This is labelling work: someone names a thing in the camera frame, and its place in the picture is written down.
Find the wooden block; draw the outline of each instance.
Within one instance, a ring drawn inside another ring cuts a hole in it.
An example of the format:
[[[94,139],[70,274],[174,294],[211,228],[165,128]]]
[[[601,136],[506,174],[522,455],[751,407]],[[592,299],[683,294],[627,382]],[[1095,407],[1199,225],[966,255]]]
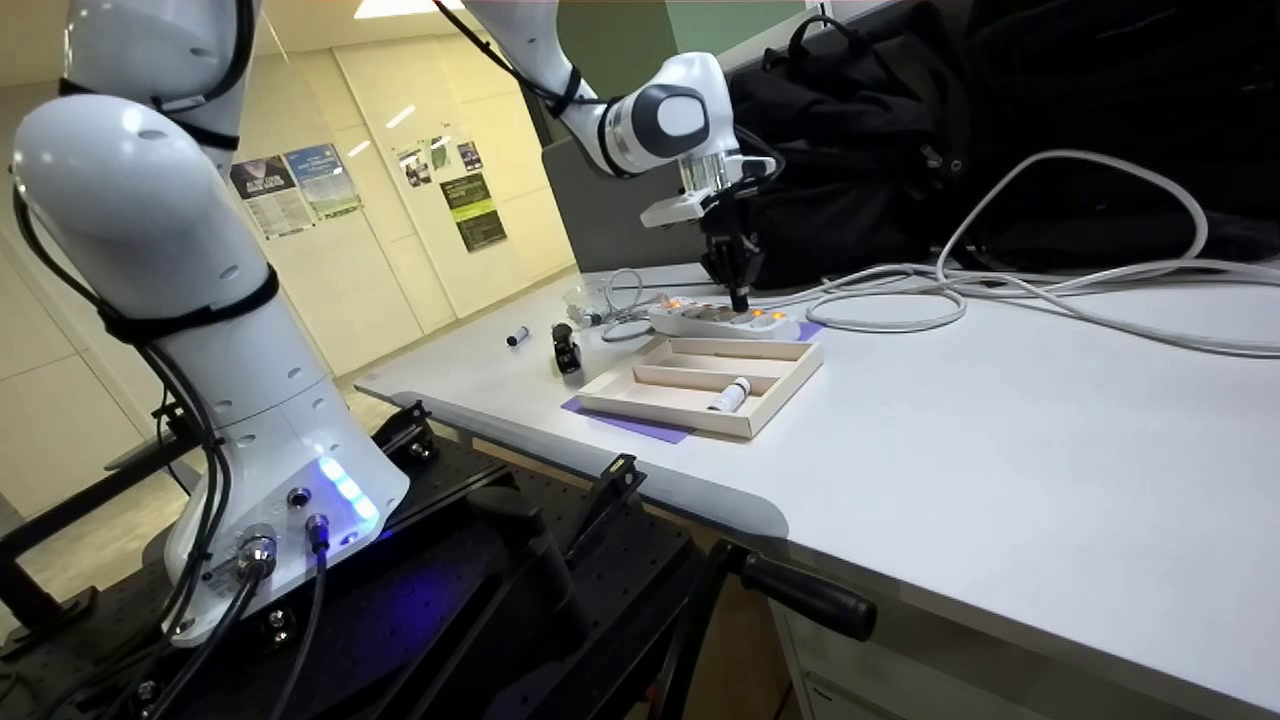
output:
[[[814,343],[683,338],[654,343],[575,396],[588,413],[751,441],[816,370]],[[714,404],[731,382],[748,382],[748,400],[735,413],[718,413]]]

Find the floor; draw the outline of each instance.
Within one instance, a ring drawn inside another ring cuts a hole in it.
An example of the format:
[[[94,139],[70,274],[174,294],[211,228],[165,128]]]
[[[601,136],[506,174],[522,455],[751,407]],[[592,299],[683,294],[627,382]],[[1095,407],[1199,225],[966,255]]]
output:
[[[376,429],[392,407],[347,393],[363,429]],[[51,591],[72,598],[88,585],[108,590],[139,569],[146,543],[167,529],[185,509],[185,493],[165,474],[72,526],[57,540],[24,556],[24,569]],[[777,720],[797,716],[772,620],[761,598],[729,585],[688,698],[691,720]]]

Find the white robotic arm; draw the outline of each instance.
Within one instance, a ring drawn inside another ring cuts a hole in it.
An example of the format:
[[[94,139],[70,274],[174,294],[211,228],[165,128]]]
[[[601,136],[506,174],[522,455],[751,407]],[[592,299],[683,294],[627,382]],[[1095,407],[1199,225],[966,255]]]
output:
[[[681,169],[683,198],[654,206],[641,225],[691,225],[719,194],[777,174],[772,157],[740,157],[731,101],[718,58],[681,54],[647,86],[601,101],[569,64],[556,34],[560,0],[463,0],[512,59],[512,71],[542,90],[550,111],[581,139],[610,175]]]
[[[193,585],[167,615],[175,645],[205,645],[235,607],[243,556],[273,561],[251,614],[307,581],[304,529],[328,529],[335,563],[372,543],[408,493],[277,299],[219,175],[258,6],[72,0],[72,95],[24,118],[12,157],[28,241],[66,247],[85,295],[174,385],[216,455],[165,547],[175,590]],[[673,58],[654,86],[605,103],[560,54],[556,0],[470,8],[605,174],[681,163],[683,198],[645,225],[706,219],[725,194],[772,175],[772,162],[735,152],[714,58]]]
[[[242,64],[243,17],[233,24],[216,8],[251,6],[78,0],[70,86],[94,94],[41,103],[12,145],[28,241],[66,247],[85,295],[216,455],[165,543],[174,585],[193,585],[165,620],[174,645],[209,641],[235,607],[249,561],[259,563],[251,614],[311,575],[307,529],[328,529],[323,561],[341,563],[408,493],[347,416],[229,202],[219,136],[242,128],[242,78],[223,67]]]

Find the table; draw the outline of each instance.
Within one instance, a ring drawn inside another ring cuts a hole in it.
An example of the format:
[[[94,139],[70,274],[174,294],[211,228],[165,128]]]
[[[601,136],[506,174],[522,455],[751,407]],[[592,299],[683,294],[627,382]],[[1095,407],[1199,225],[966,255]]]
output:
[[[976,305],[928,338],[822,333],[822,376],[751,443],[647,435],[565,407],[550,329],[573,284],[408,347],[362,389],[419,396],[458,429],[575,474],[635,451],[658,505],[835,556],[971,626],[1145,667],[1151,688],[1280,713],[1280,363]],[[1260,288],[1092,299],[1280,339],[1268,305]],[[641,347],[581,343],[588,376]]]

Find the black cable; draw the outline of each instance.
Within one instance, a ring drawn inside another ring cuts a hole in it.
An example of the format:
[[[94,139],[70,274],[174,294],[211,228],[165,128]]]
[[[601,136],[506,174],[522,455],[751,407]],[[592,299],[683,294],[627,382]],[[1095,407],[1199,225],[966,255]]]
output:
[[[569,90],[565,94],[553,94],[553,90],[543,90],[543,86],[537,86],[537,80],[528,80],[528,78],[522,78],[499,54],[494,54],[488,46],[483,46],[483,35],[480,34],[473,34],[444,0],[431,0],[437,8],[442,8],[442,17],[463,35],[463,39],[473,39],[496,67],[506,67],[522,90],[528,90],[537,101],[543,101],[543,103],[553,103],[553,108],[569,108],[569,103],[613,103],[613,101],[596,101],[596,95],[575,95],[575,90],[581,90],[581,78],[573,71],[569,78]]]
[[[277,698],[277,708],[273,708],[273,720],[283,720],[288,700],[294,700],[294,691],[295,691],[295,686],[301,686],[301,677],[304,677],[304,667],[307,667],[307,655],[311,655],[311,645],[318,645],[318,633],[322,633],[322,614],[323,614],[323,569],[328,569],[323,552],[328,552],[328,540],[323,540],[323,543],[311,543],[311,563],[318,563],[318,581],[311,581],[311,615],[307,615],[304,641],[295,645],[295,655],[294,655],[288,680],[283,680],[283,688],[280,688],[280,698]]]
[[[19,236],[28,241],[31,255],[57,276],[66,279],[78,295],[85,295],[94,310],[103,310],[101,295],[94,295],[88,284],[80,284],[62,260],[48,255],[48,247],[41,246],[38,236],[38,225],[31,225],[31,208],[24,202],[24,194],[12,184],[12,218],[15,218],[15,228]]]
[[[131,667],[139,667],[139,666],[151,667],[155,659],[165,659],[165,655],[174,655],[174,654],[175,654],[174,645],[149,645],[149,649],[139,649],[139,654],[131,654],[131,655],[122,655],[122,659],[108,666],[108,667],[88,674],[80,686],[72,686],[72,688],[66,688],[62,698],[51,698],[51,700],[43,703],[41,720],[57,720],[57,713],[62,713],[66,703],[80,700],[85,691],[114,688],[114,686],[122,686],[125,674],[131,674]]]
[[[12,688],[24,688],[28,698],[38,698],[38,686],[24,674],[0,667],[0,703],[10,700]]]
[[[167,416],[167,426],[175,421],[175,413],[185,413],[185,404],[174,396],[174,389],[165,385],[165,396],[162,396],[162,404],[155,404],[155,443],[165,441],[165,416]],[[167,474],[167,479],[175,484],[175,487],[185,487],[185,478],[175,478],[175,467],[174,463],[165,463],[165,474]]]
[[[165,698],[151,703],[149,720],[165,720],[174,703],[190,691],[190,686],[201,677],[209,655],[229,641],[233,626],[243,615],[251,603],[259,581],[243,581],[229,603],[229,614],[216,620],[201,654],[167,680]]]
[[[223,67],[223,78],[201,95],[155,95],[151,103],[162,111],[193,111],[209,101],[229,95],[249,71],[251,35],[258,35],[258,8],[251,8],[251,0],[235,0],[235,49],[233,49],[233,64]]]
[[[80,299],[88,299],[101,315],[122,315],[108,299],[101,299],[88,284],[80,284],[80,279],[43,247],[43,241],[41,241],[41,232],[38,232],[38,219],[31,219],[31,208],[28,208],[28,202],[19,198],[19,190],[12,190],[12,218],[15,218],[19,236],[24,236],[24,246],[31,247],[31,255],[38,255],[62,284],[70,284],[70,288],[72,288]],[[205,563],[205,556],[209,556],[209,547],[211,547],[211,537],[216,537],[216,529],[219,529],[219,520],[223,520],[223,509],[229,509],[229,498],[233,498],[233,467],[229,467],[229,455],[223,455],[223,448],[219,448],[219,441],[216,441],[216,433],[211,433],[209,413],[201,407],[198,385],[185,376],[185,370],[182,370],[165,347],[155,347],[155,343],[138,343],[138,354],[139,354],[146,363],[162,376],[162,385],[175,396],[175,404],[193,416],[193,426],[198,426],[198,433],[201,433],[201,448],[205,448],[205,509],[201,509],[201,517],[198,517],[198,540],[193,540],[193,552],[190,552],[190,561],[185,561],[185,571],[182,571],[175,590],[167,591],[167,601],[165,601],[165,607],[162,607],[162,628],[165,628],[165,638],[174,638],[175,626],[185,620],[193,598],[198,598],[201,563]],[[80,698],[85,688],[94,688],[94,686],[101,688],[101,686],[108,686],[108,680],[118,680],[118,674],[98,674],[98,677],[88,677],[85,686],[70,688],[70,691],[51,703],[51,713],[57,713],[66,700]]]
[[[201,581],[201,563],[209,556],[209,543],[223,520],[223,509],[229,509],[229,487],[233,487],[233,474],[229,474],[229,455],[219,448],[219,441],[211,435],[211,426],[209,426],[209,413],[201,407],[198,400],[198,389],[193,382],[175,370],[175,362],[162,347],[139,347],[146,362],[151,363],[151,373],[162,376],[162,385],[174,389],[174,396],[190,407],[190,416],[198,421],[198,433],[201,433],[201,448],[205,448],[205,509],[201,509],[201,520],[198,520],[198,540],[193,540],[193,552],[185,561],[185,571],[175,581],[175,590],[167,591],[165,601],[165,614],[162,614],[162,626],[165,633],[174,638],[174,628],[182,626],[193,591],[198,591],[198,581]]]
[[[785,688],[785,700],[777,700],[772,720],[785,720],[793,698],[797,698],[797,686]]]
[[[165,385],[165,393],[162,393],[162,404],[155,404],[155,413],[151,413],[151,441],[162,443],[162,435],[165,435],[165,413],[167,407],[175,407],[175,396],[174,396],[174,389],[167,389],[167,382],[162,376],[162,385]],[[162,626],[165,626],[165,615],[175,607],[175,601],[190,607],[190,591],[182,591],[182,585],[165,598],[165,603],[162,603]],[[155,666],[139,666],[125,686],[122,686],[122,691],[118,691],[118,700],[108,703],[108,720],[114,716],[122,716],[125,713],[125,703],[138,698],[138,688],[139,688],[139,680],[151,674]]]

